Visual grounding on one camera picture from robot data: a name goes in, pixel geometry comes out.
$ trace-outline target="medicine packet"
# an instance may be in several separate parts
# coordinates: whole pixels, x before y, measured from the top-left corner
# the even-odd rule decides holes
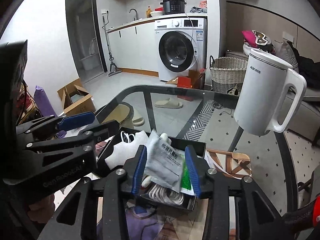
[[[184,158],[153,130],[146,144],[147,163],[145,175],[163,187],[180,192]]]

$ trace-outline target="countertop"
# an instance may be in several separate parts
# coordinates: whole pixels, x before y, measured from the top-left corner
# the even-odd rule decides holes
[[[207,13],[187,13],[187,15],[188,15],[188,17],[200,17],[200,18],[208,16]],[[157,17],[141,19],[141,20],[130,22],[130,23],[122,24],[122,25],[114,27],[114,28],[110,28],[110,29],[107,30],[107,32],[111,33],[111,32],[114,32],[114,31],[117,31],[117,30],[120,30],[120,29],[124,29],[126,27],[140,25],[140,24],[143,24],[145,22],[154,22],[155,20],[159,20],[159,19],[179,18],[179,17],[186,17],[186,14],[185,13],[167,14],[167,15],[161,15],[161,16],[157,16]]]

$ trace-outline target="laundry basket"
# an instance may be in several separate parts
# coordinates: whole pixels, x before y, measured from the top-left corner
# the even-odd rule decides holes
[[[237,85],[241,92],[248,62],[234,57],[220,57],[213,62],[210,62],[212,90],[226,94]]]

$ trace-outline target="wall outlet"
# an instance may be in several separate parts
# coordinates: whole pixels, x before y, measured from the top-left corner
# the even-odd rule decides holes
[[[291,41],[292,43],[294,42],[294,37],[290,35],[289,33],[283,32],[282,37],[286,39],[287,41]]]

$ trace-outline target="faucet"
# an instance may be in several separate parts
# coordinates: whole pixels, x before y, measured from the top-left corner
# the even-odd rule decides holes
[[[130,9],[130,11],[129,11],[129,13],[132,11],[132,10],[134,10],[135,12],[136,12],[136,20],[138,20],[138,12],[137,12],[137,10],[136,9]]]

